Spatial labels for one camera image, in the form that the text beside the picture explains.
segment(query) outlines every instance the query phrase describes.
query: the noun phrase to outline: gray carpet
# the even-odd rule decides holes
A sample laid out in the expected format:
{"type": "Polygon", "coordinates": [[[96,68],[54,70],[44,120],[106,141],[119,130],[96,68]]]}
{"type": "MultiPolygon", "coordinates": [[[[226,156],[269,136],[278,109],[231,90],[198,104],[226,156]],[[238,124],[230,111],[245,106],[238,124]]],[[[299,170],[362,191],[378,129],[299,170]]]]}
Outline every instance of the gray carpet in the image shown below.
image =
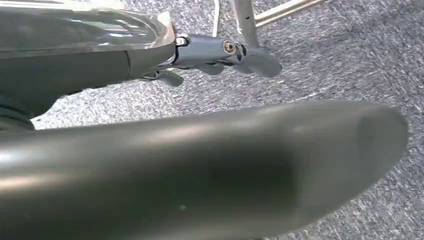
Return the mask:
{"type": "MultiPolygon", "coordinates": [[[[236,36],[221,1],[220,36],[236,36]]],[[[284,1],[258,0],[263,11],[284,1]]],[[[212,0],[137,0],[127,8],[171,10],[181,32],[211,34],[212,0]]],[[[424,1],[333,0],[260,30],[277,56],[274,79],[184,71],[179,88],[129,82],[86,90],[34,119],[38,129],[197,115],[300,100],[365,100],[395,106],[410,123],[402,161],[343,209],[281,240],[424,239],[424,1]]]]}

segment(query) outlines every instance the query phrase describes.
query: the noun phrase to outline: bolt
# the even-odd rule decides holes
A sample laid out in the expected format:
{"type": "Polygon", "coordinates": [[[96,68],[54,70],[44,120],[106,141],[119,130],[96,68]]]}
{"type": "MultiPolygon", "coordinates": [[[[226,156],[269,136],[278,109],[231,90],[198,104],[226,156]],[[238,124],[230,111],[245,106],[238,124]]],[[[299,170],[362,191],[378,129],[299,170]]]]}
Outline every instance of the bolt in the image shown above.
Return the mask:
{"type": "Polygon", "coordinates": [[[230,40],[224,41],[223,49],[229,55],[233,55],[236,52],[236,46],[234,46],[234,43],[230,40]]]}
{"type": "Polygon", "coordinates": [[[187,43],[188,43],[187,39],[185,37],[182,37],[182,36],[177,37],[176,40],[175,40],[175,44],[178,47],[187,46],[187,43]]]}

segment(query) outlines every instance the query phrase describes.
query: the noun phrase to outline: cable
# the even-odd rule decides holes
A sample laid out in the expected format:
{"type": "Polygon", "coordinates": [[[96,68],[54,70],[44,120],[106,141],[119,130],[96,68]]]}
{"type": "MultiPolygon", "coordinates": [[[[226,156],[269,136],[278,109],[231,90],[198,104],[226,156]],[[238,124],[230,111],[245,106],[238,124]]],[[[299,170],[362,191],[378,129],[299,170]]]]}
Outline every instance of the cable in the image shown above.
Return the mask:
{"type": "Polygon", "coordinates": [[[220,22],[220,0],[213,0],[215,3],[215,13],[213,16],[213,30],[212,37],[218,36],[218,24],[220,22]]]}

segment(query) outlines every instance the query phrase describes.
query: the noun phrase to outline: chrome frame tube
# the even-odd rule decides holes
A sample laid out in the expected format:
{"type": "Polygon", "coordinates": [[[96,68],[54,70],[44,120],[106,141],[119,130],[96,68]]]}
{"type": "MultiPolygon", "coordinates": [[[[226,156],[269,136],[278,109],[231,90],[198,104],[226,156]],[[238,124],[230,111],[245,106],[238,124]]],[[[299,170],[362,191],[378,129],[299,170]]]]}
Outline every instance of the chrome frame tube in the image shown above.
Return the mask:
{"type": "Polygon", "coordinates": [[[252,0],[232,0],[232,9],[237,21],[237,30],[243,35],[244,43],[251,48],[259,48],[252,0]]]}
{"type": "Polygon", "coordinates": [[[243,35],[244,43],[252,48],[259,48],[258,28],[325,1],[327,0],[290,0],[256,16],[252,0],[231,0],[231,5],[237,21],[237,30],[243,35]]]}
{"type": "Polygon", "coordinates": [[[296,14],[327,0],[291,0],[279,6],[258,14],[255,18],[256,27],[260,28],[280,19],[296,14]]]}

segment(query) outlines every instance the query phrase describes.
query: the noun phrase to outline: metal stand leg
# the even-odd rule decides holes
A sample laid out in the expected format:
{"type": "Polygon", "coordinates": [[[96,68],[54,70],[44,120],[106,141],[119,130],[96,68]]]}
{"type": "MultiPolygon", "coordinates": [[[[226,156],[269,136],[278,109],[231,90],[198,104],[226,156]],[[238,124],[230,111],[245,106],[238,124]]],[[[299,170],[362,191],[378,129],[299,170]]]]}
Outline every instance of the metal stand leg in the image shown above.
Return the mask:
{"type": "Polygon", "coordinates": [[[251,48],[259,48],[255,14],[252,0],[231,0],[237,20],[237,30],[243,34],[244,43],[251,48]]]}

